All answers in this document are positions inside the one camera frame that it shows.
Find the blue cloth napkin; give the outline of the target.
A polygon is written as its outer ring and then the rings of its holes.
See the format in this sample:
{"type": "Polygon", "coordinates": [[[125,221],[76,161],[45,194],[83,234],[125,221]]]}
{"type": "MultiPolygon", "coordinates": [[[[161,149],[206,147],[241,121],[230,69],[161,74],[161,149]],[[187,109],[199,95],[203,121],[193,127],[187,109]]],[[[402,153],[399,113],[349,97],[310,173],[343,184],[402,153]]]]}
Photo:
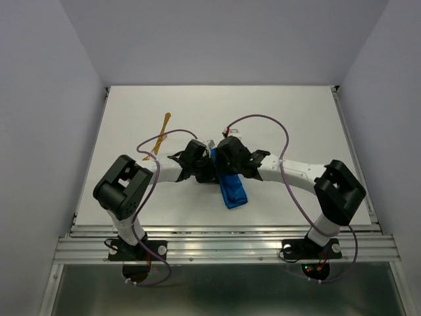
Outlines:
{"type": "Polygon", "coordinates": [[[211,150],[211,157],[216,169],[216,179],[220,186],[220,191],[224,204],[228,209],[234,209],[248,203],[247,194],[238,174],[226,174],[217,171],[218,154],[217,149],[211,150]]]}

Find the gold knife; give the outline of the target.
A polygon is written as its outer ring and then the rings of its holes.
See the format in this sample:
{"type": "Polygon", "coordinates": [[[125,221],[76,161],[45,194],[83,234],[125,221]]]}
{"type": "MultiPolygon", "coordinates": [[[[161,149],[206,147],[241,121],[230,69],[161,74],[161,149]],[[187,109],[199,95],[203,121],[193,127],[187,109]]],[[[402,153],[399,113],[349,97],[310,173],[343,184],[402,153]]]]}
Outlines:
{"type": "Polygon", "coordinates": [[[160,134],[159,134],[160,136],[157,138],[157,141],[156,141],[155,146],[153,148],[153,153],[155,155],[158,154],[159,149],[161,147],[161,144],[163,143],[163,141],[166,138],[166,135],[164,135],[164,133],[166,131],[166,127],[167,127],[167,124],[168,124],[170,118],[171,118],[171,113],[166,113],[165,116],[164,116],[164,121],[163,121],[163,124],[162,124],[161,131],[160,131],[160,134]]]}

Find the gold ornate fork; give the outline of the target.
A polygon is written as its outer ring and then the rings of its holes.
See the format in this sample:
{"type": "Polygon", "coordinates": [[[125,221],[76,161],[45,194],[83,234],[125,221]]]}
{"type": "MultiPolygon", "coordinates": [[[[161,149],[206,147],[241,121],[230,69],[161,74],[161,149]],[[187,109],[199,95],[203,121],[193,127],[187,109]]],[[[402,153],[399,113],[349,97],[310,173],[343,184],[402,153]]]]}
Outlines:
{"type": "Polygon", "coordinates": [[[139,144],[139,147],[148,144],[149,142],[156,140],[154,147],[151,150],[151,153],[153,155],[156,155],[159,152],[159,149],[161,148],[161,145],[163,143],[163,141],[165,141],[165,139],[167,138],[166,136],[166,132],[161,132],[160,134],[153,136],[152,138],[149,138],[145,141],[143,141],[142,143],[139,144]]]}

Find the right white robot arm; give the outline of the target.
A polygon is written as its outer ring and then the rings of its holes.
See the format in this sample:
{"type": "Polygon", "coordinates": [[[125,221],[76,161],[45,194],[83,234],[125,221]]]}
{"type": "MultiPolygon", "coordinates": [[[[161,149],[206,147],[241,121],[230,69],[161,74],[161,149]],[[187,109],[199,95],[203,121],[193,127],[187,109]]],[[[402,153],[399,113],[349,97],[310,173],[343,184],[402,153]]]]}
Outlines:
{"type": "Polygon", "coordinates": [[[322,214],[310,221],[303,240],[303,251],[317,257],[339,229],[348,226],[366,197],[366,190],[348,167],[339,160],[327,165],[314,165],[285,160],[268,151],[250,152],[235,136],[228,136],[216,147],[216,170],[219,175],[240,174],[263,182],[286,186],[293,202],[304,213],[292,188],[314,194],[322,214]]]}

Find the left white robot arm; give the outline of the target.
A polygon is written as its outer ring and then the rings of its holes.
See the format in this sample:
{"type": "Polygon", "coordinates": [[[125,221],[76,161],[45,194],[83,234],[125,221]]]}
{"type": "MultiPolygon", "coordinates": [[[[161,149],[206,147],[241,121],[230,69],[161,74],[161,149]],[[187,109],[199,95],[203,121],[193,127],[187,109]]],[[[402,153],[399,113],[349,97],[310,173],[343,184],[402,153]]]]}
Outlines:
{"type": "Polygon", "coordinates": [[[213,140],[191,140],[183,151],[156,161],[135,161],[119,156],[93,190],[93,197],[106,210],[124,243],[124,252],[131,259],[146,253],[142,239],[146,233],[136,211],[148,186],[160,182],[181,182],[194,176],[198,182],[212,182],[216,173],[212,165],[213,140]]]}

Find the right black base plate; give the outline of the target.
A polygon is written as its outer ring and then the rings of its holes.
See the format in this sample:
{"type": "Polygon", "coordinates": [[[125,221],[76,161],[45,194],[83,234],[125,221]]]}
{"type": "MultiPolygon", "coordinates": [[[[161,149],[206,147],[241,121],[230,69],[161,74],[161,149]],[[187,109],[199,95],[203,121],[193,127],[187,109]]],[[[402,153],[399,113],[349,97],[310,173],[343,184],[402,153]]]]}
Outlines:
{"type": "Polygon", "coordinates": [[[284,239],[280,257],[287,261],[341,259],[342,252],[337,238],[331,238],[325,246],[319,246],[308,238],[284,239]]]}

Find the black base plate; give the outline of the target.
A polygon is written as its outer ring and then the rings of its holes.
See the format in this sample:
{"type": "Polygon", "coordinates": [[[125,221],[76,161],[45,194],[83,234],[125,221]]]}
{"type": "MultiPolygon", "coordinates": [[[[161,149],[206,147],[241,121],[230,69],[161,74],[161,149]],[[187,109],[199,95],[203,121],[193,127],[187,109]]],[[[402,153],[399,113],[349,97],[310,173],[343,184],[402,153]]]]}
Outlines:
{"type": "MultiPolygon", "coordinates": [[[[150,255],[139,244],[131,246],[119,238],[107,238],[104,243],[109,249],[109,261],[158,261],[157,258],[150,255]]],[[[166,249],[168,245],[166,240],[146,240],[144,244],[149,250],[157,254],[159,257],[166,259],[166,249]]]]}
{"type": "Polygon", "coordinates": [[[287,261],[341,259],[342,252],[337,238],[331,238],[325,246],[319,246],[308,238],[284,239],[280,257],[287,261]]]}

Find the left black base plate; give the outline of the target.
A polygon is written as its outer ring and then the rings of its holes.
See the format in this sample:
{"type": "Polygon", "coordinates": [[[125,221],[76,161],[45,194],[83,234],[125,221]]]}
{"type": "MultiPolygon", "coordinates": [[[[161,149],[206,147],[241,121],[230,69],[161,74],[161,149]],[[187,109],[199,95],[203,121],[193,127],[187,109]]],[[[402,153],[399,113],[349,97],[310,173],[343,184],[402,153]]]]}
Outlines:
{"type": "MultiPolygon", "coordinates": [[[[131,246],[119,238],[107,238],[104,243],[109,249],[109,261],[158,261],[157,258],[150,255],[139,244],[131,246]]],[[[168,245],[166,240],[146,240],[144,244],[149,250],[157,254],[159,257],[166,259],[166,249],[168,245]]]]}

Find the aluminium rail frame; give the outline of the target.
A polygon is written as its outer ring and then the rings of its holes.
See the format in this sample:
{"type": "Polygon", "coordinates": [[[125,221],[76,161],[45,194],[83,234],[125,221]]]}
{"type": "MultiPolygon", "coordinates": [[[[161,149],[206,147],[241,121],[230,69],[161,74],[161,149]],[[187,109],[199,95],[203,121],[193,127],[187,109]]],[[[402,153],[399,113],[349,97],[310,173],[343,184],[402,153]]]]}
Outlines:
{"type": "Polygon", "coordinates": [[[416,315],[394,237],[370,224],[345,228],[341,259],[317,284],[279,253],[303,225],[148,226],[168,241],[172,276],[156,287],[125,285],[107,259],[111,226],[73,226],[58,241],[41,315],[416,315]]]}

